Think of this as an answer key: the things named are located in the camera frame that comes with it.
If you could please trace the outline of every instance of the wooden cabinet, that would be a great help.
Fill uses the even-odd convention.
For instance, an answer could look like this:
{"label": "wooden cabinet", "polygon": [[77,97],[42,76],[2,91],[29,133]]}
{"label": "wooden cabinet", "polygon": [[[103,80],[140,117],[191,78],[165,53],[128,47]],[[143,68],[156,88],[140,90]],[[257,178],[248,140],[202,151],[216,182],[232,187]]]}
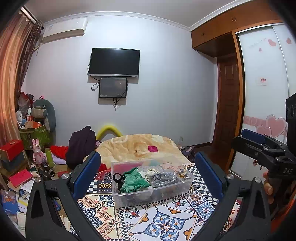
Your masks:
{"label": "wooden cabinet", "polygon": [[271,10],[266,0],[247,2],[194,29],[191,32],[192,47],[196,48],[232,30],[269,20],[281,22],[279,16]]}
{"label": "wooden cabinet", "polygon": [[279,19],[279,16],[271,10],[266,1],[251,1],[232,10],[237,28],[260,23],[268,20]]}

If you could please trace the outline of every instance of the plastic bag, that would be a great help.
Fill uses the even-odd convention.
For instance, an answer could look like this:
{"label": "plastic bag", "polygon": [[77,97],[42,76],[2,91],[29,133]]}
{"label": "plastic bag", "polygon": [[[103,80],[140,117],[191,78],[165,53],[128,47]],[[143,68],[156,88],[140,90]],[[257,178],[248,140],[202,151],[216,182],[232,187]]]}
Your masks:
{"label": "plastic bag", "polygon": [[19,105],[19,110],[21,111],[22,116],[24,118],[28,113],[28,109],[30,106],[30,100],[29,100],[28,96],[26,96],[26,94],[23,92],[20,93],[18,105]]}

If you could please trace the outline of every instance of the brown curtain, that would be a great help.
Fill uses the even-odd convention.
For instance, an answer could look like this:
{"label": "brown curtain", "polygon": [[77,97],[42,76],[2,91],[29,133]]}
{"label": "brown curtain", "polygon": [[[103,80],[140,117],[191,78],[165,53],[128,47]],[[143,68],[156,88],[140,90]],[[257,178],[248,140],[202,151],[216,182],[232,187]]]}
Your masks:
{"label": "brown curtain", "polygon": [[0,146],[20,139],[15,117],[15,87],[21,55],[32,27],[19,12],[0,36]]}
{"label": "brown curtain", "polygon": [[28,70],[28,66],[34,51],[34,47],[40,38],[42,27],[43,27],[43,22],[41,20],[38,20],[34,24],[31,32],[29,33],[25,47],[22,52],[22,56],[20,59],[20,66],[18,69],[16,87],[15,87],[15,108],[17,110],[18,110],[18,99],[22,89],[22,84],[24,83],[25,75]]}

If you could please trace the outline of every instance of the wall-mounted tv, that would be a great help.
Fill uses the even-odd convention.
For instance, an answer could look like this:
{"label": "wall-mounted tv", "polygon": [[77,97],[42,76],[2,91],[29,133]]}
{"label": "wall-mounted tv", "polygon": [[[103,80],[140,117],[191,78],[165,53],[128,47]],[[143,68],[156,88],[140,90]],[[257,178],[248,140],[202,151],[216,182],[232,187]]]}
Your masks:
{"label": "wall-mounted tv", "polygon": [[89,76],[138,77],[140,50],[93,48]]}

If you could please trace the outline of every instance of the human hand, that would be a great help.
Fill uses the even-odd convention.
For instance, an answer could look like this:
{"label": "human hand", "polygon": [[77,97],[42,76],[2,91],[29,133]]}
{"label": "human hand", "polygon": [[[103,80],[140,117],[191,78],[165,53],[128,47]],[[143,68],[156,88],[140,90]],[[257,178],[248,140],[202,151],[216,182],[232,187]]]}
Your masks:
{"label": "human hand", "polygon": [[264,181],[263,187],[267,194],[267,201],[269,204],[272,204],[274,202],[274,198],[272,196],[274,192],[274,188],[269,183],[268,172],[263,173],[263,177],[266,178],[266,180]]}

